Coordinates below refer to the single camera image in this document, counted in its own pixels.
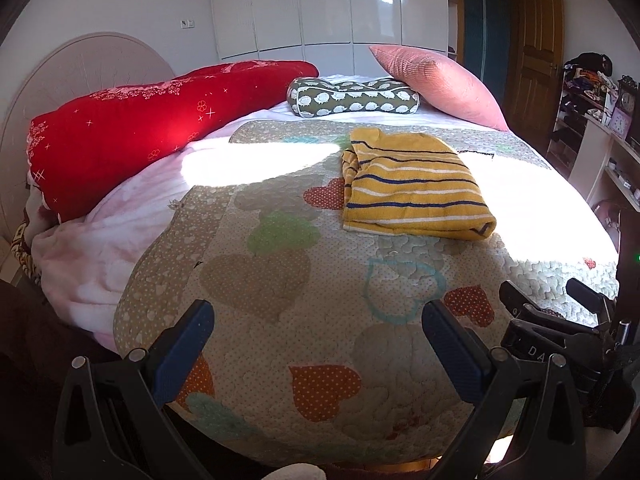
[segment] orange polka dot heart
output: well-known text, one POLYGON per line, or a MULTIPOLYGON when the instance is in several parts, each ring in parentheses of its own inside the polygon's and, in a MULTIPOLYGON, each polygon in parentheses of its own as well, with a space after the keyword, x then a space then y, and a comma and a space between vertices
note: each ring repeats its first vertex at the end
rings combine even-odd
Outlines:
POLYGON ((196 363, 187 376, 187 380, 184 381, 180 393, 175 398, 175 402, 180 404, 185 410, 191 411, 187 405, 187 396, 195 392, 207 394, 211 397, 215 395, 213 377, 209 371, 209 365, 207 365, 202 354, 196 359, 196 363))
POLYGON ((454 316, 468 316, 471 322, 485 328, 494 321, 494 308, 480 285, 450 290, 442 298, 454 316))
POLYGON ((341 365, 290 366, 293 402, 306 420, 331 420, 340 412, 340 401, 360 391, 362 380, 351 368, 341 365))
POLYGON ((344 206, 344 179, 334 178, 327 186, 307 189, 302 198, 313 207, 340 211, 344 206))

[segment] green pillow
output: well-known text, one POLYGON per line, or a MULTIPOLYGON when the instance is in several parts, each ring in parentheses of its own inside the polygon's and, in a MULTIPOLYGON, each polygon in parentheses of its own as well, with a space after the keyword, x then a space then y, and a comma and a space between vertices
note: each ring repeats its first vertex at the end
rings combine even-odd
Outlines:
POLYGON ((289 85, 287 101, 294 113, 305 118, 359 111, 413 114, 420 105, 420 94, 391 78, 329 83, 299 77, 289 85))

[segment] wardrobe door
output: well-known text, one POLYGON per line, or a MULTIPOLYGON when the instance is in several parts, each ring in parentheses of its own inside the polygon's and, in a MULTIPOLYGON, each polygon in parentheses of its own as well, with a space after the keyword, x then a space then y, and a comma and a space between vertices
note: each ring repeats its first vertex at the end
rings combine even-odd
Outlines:
POLYGON ((251 0, 211 0, 221 59, 257 50, 251 0))
POLYGON ((305 44, 351 41, 349 0, 300 0, 300 15, 305 44))
POLYGON ((246 54, 239 54, 238 56, 223 57, 222 63, 235 63, 237 61, 252 61, 260 59, 257 52, 247 52, 246 54))
POLYGON ((298 0, 252 0, 258 50, 302 44, 298 0))
POLYGON ((402 44, 446 52, 449 0, 401 0, 402 44))
POLYGON ((285 46, 283 48, 261 50, 260 59, 270 61, 302 61, 302 47, 300 45, 285 46))
POLYGON ((358 43, 353 45, 353 66, 356 75, 365 75, 371 78, 389 77, 389 74, 373 57, 368 44, 358 43))
POLYGON ((353 45, 350 43, 305 45, 305 60, 326 75, 353 75, 353 45))
POLYGON ((351 15, 353 43, 401 43, 400 0, 351 0, 351 15))

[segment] quilted bedspread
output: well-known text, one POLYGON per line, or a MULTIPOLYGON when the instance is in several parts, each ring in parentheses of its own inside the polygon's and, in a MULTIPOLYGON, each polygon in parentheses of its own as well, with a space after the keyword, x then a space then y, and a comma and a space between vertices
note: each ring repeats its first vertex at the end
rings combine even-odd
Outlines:
POLYGON ((458 150, 497 218, 488 240, 344 231, 340 156, 355 126, 242 126, 215 157, 232 157, 250 184, 196 186, 174 203, 114 318, 126 354, 148 348, 193 300, 210 301, 215 329, 172 407, 270 465, 391 464, 444 452, 471 406, 422 333, 425 302, 441 298, 491 347, 510 320, 498 299, 504 280, 590 325, 566 280, 617 292, 617 254, 589 207, 509 133, 401 130, 458 150), (292 160, 295 171, 286 169, 292 160))

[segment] round headboard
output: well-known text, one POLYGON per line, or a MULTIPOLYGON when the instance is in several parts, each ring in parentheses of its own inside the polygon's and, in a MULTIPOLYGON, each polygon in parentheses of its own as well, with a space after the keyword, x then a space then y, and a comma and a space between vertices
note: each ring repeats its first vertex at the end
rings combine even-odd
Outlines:
POLYGON ((49 54, 25 79, 0 130, 0 235, 11 240, 23 220, 29 196, 26 139, 34 117, 98 90, 174 75, 151 47, 114 32, 75 38, 49 54))

